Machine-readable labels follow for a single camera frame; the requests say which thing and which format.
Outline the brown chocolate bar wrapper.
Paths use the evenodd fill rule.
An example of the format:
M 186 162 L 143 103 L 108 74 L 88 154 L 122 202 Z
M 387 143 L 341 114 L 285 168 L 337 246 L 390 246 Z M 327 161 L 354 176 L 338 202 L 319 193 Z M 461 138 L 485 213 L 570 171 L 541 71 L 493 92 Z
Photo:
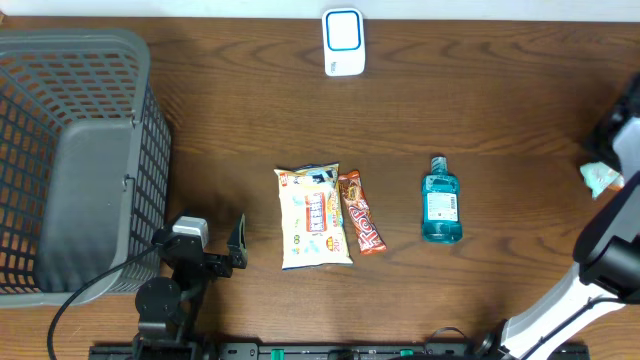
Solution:
M 338 185 L 355 229 L 360 253 L 373 255 L 385 252 L 387 246 L 372 219 L 369 203 L 362 187 L 360 172 L 353 170 L 348 174 L 340 175 Z

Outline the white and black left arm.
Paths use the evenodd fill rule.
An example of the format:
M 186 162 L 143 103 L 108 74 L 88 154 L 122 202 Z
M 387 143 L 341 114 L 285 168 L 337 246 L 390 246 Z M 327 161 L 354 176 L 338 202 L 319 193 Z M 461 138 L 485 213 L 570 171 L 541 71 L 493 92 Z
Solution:
M 229 278 L 248 264 L 246 217 L 237 221 L 226 254 L 205 250 L 207 221 L 180 215 L 155 232 L 152 244 L 172 270 L 155 277 L 137 291 L 138 334 L 132 343 L 135 359 L 216 359 L 216 346 L 194 332 L 207 288 L 219 278 Z

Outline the white barcode scanner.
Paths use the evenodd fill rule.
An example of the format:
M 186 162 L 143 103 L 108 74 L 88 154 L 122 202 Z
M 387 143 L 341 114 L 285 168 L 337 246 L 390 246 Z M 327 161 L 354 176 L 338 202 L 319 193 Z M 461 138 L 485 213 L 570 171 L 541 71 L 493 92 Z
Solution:
M 355 8 L 335 8 L 322 16 L 324 71 L 329 77 L 360 75 L 366 64 L 364 22 Z

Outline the white snack bag red label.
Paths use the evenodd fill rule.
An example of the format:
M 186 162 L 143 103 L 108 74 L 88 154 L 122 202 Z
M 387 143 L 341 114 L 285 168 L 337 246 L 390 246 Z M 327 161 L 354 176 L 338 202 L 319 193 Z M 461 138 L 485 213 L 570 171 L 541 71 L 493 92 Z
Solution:
M 338 193 L 339 165 L 276 169 L 284 270 L 351 266 Z

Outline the grey plastic shopping basket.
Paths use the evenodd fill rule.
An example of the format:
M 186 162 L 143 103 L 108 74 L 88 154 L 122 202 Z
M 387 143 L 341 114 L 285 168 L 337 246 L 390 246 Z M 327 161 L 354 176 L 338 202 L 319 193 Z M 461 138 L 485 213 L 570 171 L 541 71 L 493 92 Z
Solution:
M 82 304 L 159 269 L 171 135 L 142 38 L 1 34 L 1 304 Z

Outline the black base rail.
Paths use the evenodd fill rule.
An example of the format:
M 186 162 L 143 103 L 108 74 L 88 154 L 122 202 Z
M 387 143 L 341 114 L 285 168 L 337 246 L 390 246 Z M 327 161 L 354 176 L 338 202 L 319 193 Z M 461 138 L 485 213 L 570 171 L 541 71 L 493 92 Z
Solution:
M 219 359 L 219 360 L 388 360 L 473 359 L 462 343 L 435 342 L 427 345 L 384 346 L 267 346 L 255 343 L 224 343 L 211 350 L 144 349 L 136 355 L 128 346 L 92 346 L 90 360 L 117 359 Z

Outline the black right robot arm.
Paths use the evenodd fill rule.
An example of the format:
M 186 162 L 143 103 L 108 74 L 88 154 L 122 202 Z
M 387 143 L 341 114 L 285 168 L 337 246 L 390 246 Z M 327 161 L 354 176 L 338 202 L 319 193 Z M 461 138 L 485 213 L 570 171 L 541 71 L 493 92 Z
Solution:
M 596 319 L 639 303 L 639 76 L 585 147 L 621 172 L 624 186 L 587 224 L 568 273 L 525 312 L 485 338 L 478 359 L 547 359 Z

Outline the teal wet wipes pack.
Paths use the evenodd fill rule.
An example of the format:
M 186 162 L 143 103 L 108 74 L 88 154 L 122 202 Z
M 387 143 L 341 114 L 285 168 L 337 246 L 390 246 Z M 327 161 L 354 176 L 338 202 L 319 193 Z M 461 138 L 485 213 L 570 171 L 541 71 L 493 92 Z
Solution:
M 593 199 L 597 199 L 607 189 L 619 191 L 624 186 L 622 175 L 603 162 L 587 163 L 579 170 Z

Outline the blue mouthwash bottle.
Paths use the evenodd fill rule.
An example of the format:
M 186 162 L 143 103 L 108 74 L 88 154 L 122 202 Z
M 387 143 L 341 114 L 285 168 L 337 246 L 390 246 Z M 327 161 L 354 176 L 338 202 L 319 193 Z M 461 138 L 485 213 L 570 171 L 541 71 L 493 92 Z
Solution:
M 422 180 L 423 223 L 425 241 L 454 244 L 463 237 L 460 222 L 458 178 L 451 174 L 444 156 L 431 159 L 431 172 Z

